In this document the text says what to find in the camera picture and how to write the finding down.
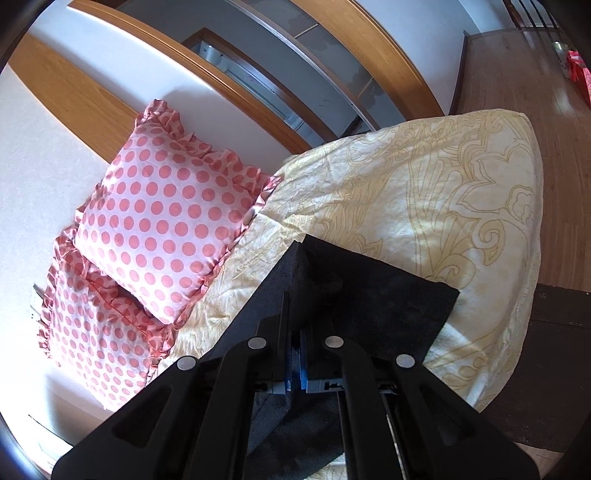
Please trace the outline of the red bag on floor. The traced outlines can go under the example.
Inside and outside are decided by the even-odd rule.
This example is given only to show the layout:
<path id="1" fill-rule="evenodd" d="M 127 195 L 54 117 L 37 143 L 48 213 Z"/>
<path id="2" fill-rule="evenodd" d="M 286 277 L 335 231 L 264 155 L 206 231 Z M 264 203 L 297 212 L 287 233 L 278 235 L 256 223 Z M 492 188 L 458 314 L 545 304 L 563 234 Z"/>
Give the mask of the red bag on floor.
<path id="1" fill-rule="evenodd" d="M 591 73 L 578 51 L 568 51 L 567 64 L 571 81 L 579 90 L 585 103 L 591 106 Z"/>

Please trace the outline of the pink polka dot pillow right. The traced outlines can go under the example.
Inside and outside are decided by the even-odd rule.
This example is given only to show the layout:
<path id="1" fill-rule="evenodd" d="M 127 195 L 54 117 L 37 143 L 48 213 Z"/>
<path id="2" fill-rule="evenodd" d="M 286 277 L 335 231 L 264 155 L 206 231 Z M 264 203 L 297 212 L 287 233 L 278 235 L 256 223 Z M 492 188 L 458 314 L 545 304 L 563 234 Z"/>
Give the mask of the pink polka dot pillow right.
<path id="1" fill-rule="evenodd" d="M 280 178 L 215 151 L 163 100 L 138 115 L 74 239 L 163 324 L 197 302 Z"/>

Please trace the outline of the pink polka dot pillow left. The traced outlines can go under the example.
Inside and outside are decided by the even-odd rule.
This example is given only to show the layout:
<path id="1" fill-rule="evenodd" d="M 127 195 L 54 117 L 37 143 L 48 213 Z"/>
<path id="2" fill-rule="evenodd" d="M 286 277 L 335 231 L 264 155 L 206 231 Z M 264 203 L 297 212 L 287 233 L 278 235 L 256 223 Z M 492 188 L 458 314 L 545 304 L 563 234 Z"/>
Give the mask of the pink polka dot pillow left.
<path id="1" fill-rule="evenodd" d="M 114 412 L 156 375 L 176 332 L 86 259 L 74 245 L 76 233 L 71 225 L 53 244 L 39 345 Z"/>

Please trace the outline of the pink polka dot pillow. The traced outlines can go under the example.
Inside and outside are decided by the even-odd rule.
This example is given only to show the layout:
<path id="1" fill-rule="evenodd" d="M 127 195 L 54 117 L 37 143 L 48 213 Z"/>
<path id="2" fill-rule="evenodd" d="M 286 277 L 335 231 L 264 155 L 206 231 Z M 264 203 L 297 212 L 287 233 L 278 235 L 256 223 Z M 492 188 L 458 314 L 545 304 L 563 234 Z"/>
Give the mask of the pink polka dot pillow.
<path id="1" fill-rule="evenodd" d="M 176 332 L 86 259 L 74 245 L 76 233 L 71 225 L 53 244 L 39 345 L 114 412 L 156 375 Z"/>
<path id="2" fill-rule="evenodd" d="M 280 178 L 215 151 L 163 100 L 138 115 L 74 239 L 163 324 L 197 302 Z"/>

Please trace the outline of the wooden door frame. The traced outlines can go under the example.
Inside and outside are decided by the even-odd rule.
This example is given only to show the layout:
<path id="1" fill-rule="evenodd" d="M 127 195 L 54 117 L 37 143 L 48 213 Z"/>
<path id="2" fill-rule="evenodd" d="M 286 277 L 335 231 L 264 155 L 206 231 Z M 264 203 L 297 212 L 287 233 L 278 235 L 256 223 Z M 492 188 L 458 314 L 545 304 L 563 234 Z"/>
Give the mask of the wooden door frame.
<path id="1" fill-rule="evenodd" d="M 442 108 L 356 1 L 30 1 L 9 66 L 104 159 L 155 98 L 204 140 L 270 165 Z"/>

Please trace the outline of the black pants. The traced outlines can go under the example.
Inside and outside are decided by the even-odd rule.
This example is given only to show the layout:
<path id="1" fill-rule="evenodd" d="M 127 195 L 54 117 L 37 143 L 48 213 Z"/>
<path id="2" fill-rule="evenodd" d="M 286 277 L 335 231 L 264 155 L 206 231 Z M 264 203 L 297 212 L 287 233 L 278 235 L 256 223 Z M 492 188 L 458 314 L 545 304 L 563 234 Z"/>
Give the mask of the black pants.
<path id="1" fill-rule="evenodd" d="M 283 254 L 211 349 L 218 357 L 295 302 L 305 329 L 380 329 L 427 337 L 429 348 L 450 316 L 458 291 L 382 261 L 308 236 Z M 303 479 L 345 455 L 338 396 L 311 380 L 291 395 L 259 394 L 245 461 L 249 479 Z"/>

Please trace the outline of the cream patterned bed cover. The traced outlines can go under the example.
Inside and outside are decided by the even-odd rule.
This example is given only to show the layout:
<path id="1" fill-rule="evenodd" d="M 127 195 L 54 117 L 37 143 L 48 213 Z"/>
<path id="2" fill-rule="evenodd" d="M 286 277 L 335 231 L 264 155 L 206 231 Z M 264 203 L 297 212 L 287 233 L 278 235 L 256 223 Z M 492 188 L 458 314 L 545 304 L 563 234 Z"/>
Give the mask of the cream patterned bed cover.
<path id="1" fill-rule="evenodd" d="M 423 364 L 482 417 L 519 358 L 541 261 L 542 160 L 529 119 L 491 110 L 411 121 L 295 156 L 280 176 L 174 355 L 221 358 L 211 349 L 242 304 L 312 236 L 458 291 Z M 350 479 L 346 456 L 303 479 Z"/>

